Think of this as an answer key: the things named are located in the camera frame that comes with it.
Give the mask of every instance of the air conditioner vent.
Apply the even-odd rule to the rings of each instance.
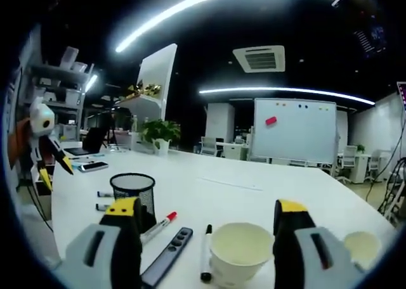
[[[247,73],[285,71],[285,48],[280,45],[234,49],[233,54]]]

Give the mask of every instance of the pen holder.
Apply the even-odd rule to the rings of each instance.
[[[122,173],[110,178],[114,198],[138,197],[141,200],[141,233],[157,224],[154,208],[155,179],[140,173]]]

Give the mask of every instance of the ceiling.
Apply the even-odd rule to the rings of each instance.
[[[122,94],[136,83],[142,59],[174,42],[178,52],[167,111],[173,118],[208,101],[253,96],[369,107],[333,97],[278,92],[202,97],[199,89],[301,87],[377,101],[395,91],[397,80],[406,79],[400,70],[406,60],[404,46],[398,40],[405,28],[394,24],[401,18],[396,8],[400,4],[393,0],[342,0],[338,8],[331,6],[332,0],[211,0],[154,27],[122,53],[114,51],[133,30],[180,1],[59,0],[43,19],[43,57],[58,65],[66,46],[79,48],[77,61],[94,63],[100,76],[86,96],[86,106],[108,105],[102,96]],[[353,33],[369,28],[371,15],[385,29],[387,49],[366,59]],[[232,53],[236,48],[276,44],[285,46],[283,73],[246,74]]]

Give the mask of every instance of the green plant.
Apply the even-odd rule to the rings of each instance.
[[[361,153],[364,153],[365,152],[365,146],[364,145],[357,145],[357,151],[359,151],[359,152],[361,152]]]
[[[180,139],[180,126],[173,121],[163,121],[161,119],[143,123],[141,127],[141,136],[143,140],[155,144],[160,148],[157,139],[165,141],[177,141]]]

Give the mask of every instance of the white paper cup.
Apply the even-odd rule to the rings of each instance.
[[[371,268],[381,249],[381,242],[373,234],[362,231],[347,235],[344,245],[350,251],[351,259],[365,270]]]
[[[211,237],[211,269],[214,282],[238,288],[254,277],[272,256],[273,236],[249,223],[225,224]]]

